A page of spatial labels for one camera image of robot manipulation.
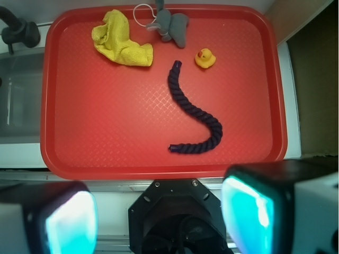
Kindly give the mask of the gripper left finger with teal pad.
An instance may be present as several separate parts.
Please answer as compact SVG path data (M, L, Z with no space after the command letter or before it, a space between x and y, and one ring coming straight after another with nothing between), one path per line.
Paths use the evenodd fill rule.
M1 186L1 253L94 253L98 226L82 182Z

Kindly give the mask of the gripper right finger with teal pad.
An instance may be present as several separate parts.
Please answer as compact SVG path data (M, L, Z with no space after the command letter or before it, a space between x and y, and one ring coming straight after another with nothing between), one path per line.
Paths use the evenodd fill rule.
M241 253L338 253L338 159L233 165L221 211Z

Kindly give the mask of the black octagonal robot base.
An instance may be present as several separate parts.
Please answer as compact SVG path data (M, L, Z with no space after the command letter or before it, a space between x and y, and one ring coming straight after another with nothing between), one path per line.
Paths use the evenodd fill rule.
M133 253L233 253L221 201L197 179L153 181L128 223Z

